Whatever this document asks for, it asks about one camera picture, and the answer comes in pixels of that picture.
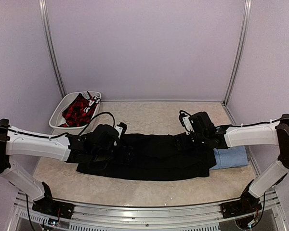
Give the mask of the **black long sleeve shirt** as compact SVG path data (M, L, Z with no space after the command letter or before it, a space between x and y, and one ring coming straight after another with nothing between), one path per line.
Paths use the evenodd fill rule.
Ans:
M216 165L214 150L192 135L126 134L123 157L78 164L77 172L123 180L176 181L208 177Z

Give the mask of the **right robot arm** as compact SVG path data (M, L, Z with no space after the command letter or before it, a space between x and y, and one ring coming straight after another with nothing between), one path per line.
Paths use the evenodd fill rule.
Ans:
M254 157L257 152L273 151L271 163L244 190L237 202L237 210L248 213L255 207L255 199L280 183L289 173L289 114L280 118L253 124L216 126L207 112L190 114L179 111L179 121L185 133L177 138L180 149L202 144L212 149L229 149L245 146Z

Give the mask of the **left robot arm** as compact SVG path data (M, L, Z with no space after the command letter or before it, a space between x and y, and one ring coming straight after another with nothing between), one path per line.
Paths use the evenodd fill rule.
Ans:
M123 142L126 125L98 125L93 132L60 135L31 133L10 126L8 119L0 120L0 176L25 192L47 214L53 214L58 204L52 199L45 183L32 177L17 164L15 155L45 157L66 163L86 164L92 168L96 163L103 167L111 161L129 163L132 148Z

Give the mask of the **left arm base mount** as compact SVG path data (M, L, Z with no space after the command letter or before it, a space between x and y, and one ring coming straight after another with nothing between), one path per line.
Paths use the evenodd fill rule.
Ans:
M42 182L42 185L44 188L44 197L33 202L32 210L57 217L58 219L71 219L75 205L54 200L50 187L45 182Z

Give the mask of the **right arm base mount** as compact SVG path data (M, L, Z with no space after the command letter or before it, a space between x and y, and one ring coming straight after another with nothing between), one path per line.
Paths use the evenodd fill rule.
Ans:
M262 208L259 197L254 197L248 191L244 191L238 200L221 204L223 218L242 216Z

